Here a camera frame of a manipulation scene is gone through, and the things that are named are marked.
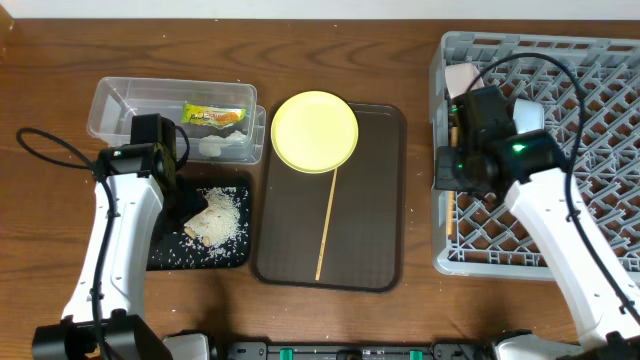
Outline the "yellow plate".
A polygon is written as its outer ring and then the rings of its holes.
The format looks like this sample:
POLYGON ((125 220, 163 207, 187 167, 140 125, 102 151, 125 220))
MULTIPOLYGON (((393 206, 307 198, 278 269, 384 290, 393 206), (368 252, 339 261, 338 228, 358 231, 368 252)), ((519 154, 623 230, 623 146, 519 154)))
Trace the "yellow plate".
POLYGON ((359 138, 354 110, 324 91, 296 94, 276 111, 273 149, 290 168, 308 174, 333 171, 353 154, 359 138))

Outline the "light blue bowl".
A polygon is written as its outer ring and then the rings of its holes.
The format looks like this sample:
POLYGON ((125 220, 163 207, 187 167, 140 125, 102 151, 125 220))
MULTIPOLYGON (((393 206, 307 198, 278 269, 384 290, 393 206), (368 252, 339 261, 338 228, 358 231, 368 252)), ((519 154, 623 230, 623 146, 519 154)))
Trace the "light blue bowl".
POLYGON ((518 134, 544 129, 544 108, 529 100, 517 99, 513 107, 513 121, 518 134))

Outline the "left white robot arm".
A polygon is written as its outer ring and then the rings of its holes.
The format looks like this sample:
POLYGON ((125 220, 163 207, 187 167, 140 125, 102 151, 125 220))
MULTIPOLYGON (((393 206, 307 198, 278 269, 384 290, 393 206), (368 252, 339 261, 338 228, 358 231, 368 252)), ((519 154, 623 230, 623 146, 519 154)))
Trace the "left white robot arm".
POLYGON ((138 115, 129 143, 100 151, 80 168, 96 182, 96 212, 80 278, 59 323, 40 326, 35 359, 210 359, 201 332, 160 339, 144 320, 144 282, 150 247, 178 232, 207 202, 179 170, 184 131, 159 115, 138 115))

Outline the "wooden chopstick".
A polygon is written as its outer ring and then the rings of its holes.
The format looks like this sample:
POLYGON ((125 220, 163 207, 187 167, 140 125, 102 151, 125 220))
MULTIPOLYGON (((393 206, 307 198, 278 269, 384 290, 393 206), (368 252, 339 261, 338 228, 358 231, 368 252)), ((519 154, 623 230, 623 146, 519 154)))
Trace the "wooden chopstick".
MULTIPOLYGON (((456 147, 458 143, 458 128, 452 127, 450 129, 450 146, 456 147)), ((449 238, 454 231, 454 215, 455 215, 455 192, 448 192, 448 210, 446 218, 446 238, 449 238)))
POLYGON ((317 261, 316 272, 315 272, 315 277, 314 277, 315 281, 319 281, 320 278, 321 278, 322 267, 323 267, 324 256, 325 256, 325 250, 326 250, 326 242, 327 242, 328 233, 329 233, 331 213, 332 213, 334 197, 335 197, 337 174, 338 174, 338 169, 335 168, 334 171, 333 171, 333 175, 332 175, 331 187, 330 187, 329 197, 328 197, 328 202, 327 202, 325 220, 324 220, 324 225, 323 225, 323 233, 322 233, 322 237, 321 237, 321 244, 320 244, 318 261, 317 261))

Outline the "yellow snack wrapper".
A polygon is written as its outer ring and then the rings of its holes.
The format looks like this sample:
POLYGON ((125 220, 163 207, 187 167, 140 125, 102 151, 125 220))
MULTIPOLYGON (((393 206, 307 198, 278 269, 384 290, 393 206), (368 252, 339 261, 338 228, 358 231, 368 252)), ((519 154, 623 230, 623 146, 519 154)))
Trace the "yellow snack wrapper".
POLYGON ((224 129, 241 122, 246 117, 244 108, 225 108, 186 103, 181 122, 198 126, 224 129))

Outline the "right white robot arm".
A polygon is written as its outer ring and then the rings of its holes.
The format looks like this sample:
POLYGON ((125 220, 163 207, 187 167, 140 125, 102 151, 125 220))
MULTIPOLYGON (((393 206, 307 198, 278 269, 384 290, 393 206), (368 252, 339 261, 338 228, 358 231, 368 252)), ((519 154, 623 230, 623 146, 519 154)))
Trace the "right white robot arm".
POLYGON ((456 146, 437 150, 438 190, 492 193, 525 228, 570 309, 580 345, 514 336, 493 346, 498 359, 636 359, 639 288, 590 215, 556 140, 518 133, 494 86, 452 101, 456 146))

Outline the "white bowl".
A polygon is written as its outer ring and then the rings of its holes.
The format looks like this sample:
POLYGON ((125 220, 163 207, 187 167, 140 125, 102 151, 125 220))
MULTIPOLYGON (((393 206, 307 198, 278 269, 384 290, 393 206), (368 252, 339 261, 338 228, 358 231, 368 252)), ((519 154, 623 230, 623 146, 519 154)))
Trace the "white bowl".
POLYGON ((468 88, 471 88, 472 90, 483 88, 483 79, 479 78, 476 80, 476 77, 479 74, 480 71, 472 63, 461 63, 446 66, 444 69, 444 76, 449 97, 454 99, 468 92, 468 88))

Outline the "pile of rice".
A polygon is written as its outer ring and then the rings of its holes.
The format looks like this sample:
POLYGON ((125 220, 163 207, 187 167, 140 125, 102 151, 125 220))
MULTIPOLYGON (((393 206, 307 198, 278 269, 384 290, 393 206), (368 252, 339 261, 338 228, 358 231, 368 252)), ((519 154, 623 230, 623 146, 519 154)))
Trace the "pile of rice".
POLYGON ((206 207, 186 222, 177 247, 168 250, 169 263, 182 268, 242 265, 250 250, 250 191, 245 186, 198 189, 206 207), (205 246, 202 239, 210 238, 205 246))

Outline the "white tissue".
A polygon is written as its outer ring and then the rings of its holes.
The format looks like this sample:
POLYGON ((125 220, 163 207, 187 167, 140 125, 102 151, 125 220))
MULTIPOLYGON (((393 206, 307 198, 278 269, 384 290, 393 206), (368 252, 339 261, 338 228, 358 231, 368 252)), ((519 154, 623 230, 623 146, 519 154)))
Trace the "white tissue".
POLYGON ((210 135, 202 138, 198 144, 198 151, 206 157, 218 157, 222 150, 232 145, 242 145, 247 140, 247 136, 240 131, 234 131, 227 137, 210 135))

